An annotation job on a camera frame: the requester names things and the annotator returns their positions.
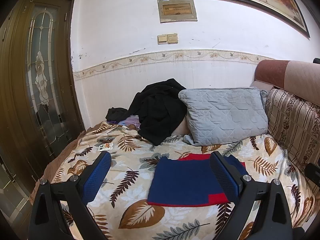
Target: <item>wallpaper border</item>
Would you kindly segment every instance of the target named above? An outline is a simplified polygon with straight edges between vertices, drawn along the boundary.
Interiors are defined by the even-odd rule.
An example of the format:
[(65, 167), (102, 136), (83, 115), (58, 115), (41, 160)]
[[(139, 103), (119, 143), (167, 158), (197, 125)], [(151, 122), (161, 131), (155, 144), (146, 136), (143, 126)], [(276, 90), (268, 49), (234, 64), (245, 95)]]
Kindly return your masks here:
[(261, 55), (231, 51), (231, 50), (216, 50), (216, 49), (179, 49), (160, 52), (150, 52), (146, 54), (135, 55), (115, 59), (99, 65), (86, 68), (73, 73), (74, 80), (80, 80), (91, 77), (100, 73), (105, 73), (117, 69), (134, 67), (140, 65), (150, 65), (157, 62), (177, 62), (190, 60), (217, 60), (217, 61), (232, 61), (248, 64), (258, 64), (265, 59), (272, 59)]

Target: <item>wall switch plate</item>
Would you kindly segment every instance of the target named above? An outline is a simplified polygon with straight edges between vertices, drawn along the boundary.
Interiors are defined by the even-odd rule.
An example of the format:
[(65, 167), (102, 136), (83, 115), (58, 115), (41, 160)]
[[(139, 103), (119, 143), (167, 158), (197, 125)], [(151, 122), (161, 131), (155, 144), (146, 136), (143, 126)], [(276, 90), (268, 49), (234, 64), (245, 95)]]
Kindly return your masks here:
[(168, 44), (177, 44), (178, 34), (177, 33), (167, 34), (167, 40), (168, 40)]
[(167, 43), (167, 34), (158, 35), (158, 44)]

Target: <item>silver screw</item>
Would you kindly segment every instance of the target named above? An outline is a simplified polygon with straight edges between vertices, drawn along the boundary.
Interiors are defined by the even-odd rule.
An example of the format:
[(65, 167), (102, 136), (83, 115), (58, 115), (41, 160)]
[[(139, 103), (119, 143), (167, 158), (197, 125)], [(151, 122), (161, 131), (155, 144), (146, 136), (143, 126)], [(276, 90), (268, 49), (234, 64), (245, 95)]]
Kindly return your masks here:
[(45, 185), (48, 181), (46, 179), (41, 178), (40, 179), (40, 184)]
[(79, 178), (78, 175), (72, 175), (72, 176), (70, 177), (70, 180), (71, 180), (71, 181), (77, 181), (78, 178)]
[(244, 175), (244, 176), (243, 176), (243, 179), (244, 179), (245, 181), (250, 181), (250, 180), (251, 180), (251, 177), (250, 177), (249, 175)]
[(273, 180), (273, 183), (276, 184), (276, 185), (280, 185), (280, 184), (281, 184), (281, 182), (279, 181), (279, 179), (274, 179), (274, 180)]

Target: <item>leaf print blanket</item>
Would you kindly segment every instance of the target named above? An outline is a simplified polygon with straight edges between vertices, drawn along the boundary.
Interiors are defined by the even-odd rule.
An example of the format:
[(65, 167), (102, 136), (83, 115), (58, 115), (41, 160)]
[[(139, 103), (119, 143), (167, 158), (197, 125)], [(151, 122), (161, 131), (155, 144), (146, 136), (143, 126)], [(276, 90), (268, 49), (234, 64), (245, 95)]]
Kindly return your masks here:
[[(113, 149), (109, 150), (111, 168), (95, 200), (87, 207), (107, 239), (213, 239), (228, 222), (233, 203), (196, 208), (147, 204), (154, 170), (163, 156), (179, 159), (191, 153), (208, 154), (218, 150), (223, 156), (232, 154), (245, 162), (248, 173), (256, 181), (280, 179), (294, 227), (307, 221), (316, 207), (313, 193), (305, 178), (288, 159), (287, 151), (266, 134), (232, 144), (206, 147), (188, 145), (183, 142), (182, 136), (175, 135), (155, 147), (136, 130), (102, 122), (97, 130), (78, 141), (77, 148), (61, 164), (52, 182), (66, 181), (73, 174), (81, 174), (99, 156), (98, 147), (105, 142), (113, 143)], [(252, 208), (241, 234), (242, 239), (252, 228), (259, 203), (256, 201)], [(66, 202), (62, 202), (62, 208), (72, 234), (82, 239)]]

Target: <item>gray quilted pillow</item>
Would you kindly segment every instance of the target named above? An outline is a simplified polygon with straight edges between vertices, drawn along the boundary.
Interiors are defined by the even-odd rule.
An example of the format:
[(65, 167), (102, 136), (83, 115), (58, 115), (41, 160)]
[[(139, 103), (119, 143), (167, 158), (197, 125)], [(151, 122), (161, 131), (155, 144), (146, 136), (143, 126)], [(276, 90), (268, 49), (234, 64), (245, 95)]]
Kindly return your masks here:
[(195, 146), (227, 144), (267, 133), (268, 118), (257, 88), (186, 89), (179, 93), (187, 106), (186, 142)]

